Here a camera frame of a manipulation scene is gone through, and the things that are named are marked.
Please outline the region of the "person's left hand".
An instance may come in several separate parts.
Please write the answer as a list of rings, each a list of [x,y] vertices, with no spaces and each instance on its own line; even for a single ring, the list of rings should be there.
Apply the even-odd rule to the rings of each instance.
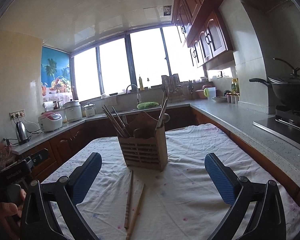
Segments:
[[[15,205],[14,203],[0,203],[0,230],[3,233],[3,237],[6,239],[19,239],[16,230],[13,230],[12,223],[8,221],[8,218],[17,215],[19,218],[22,215],[23,203],[26,198],[26,192],[20,190],[20,205]]]

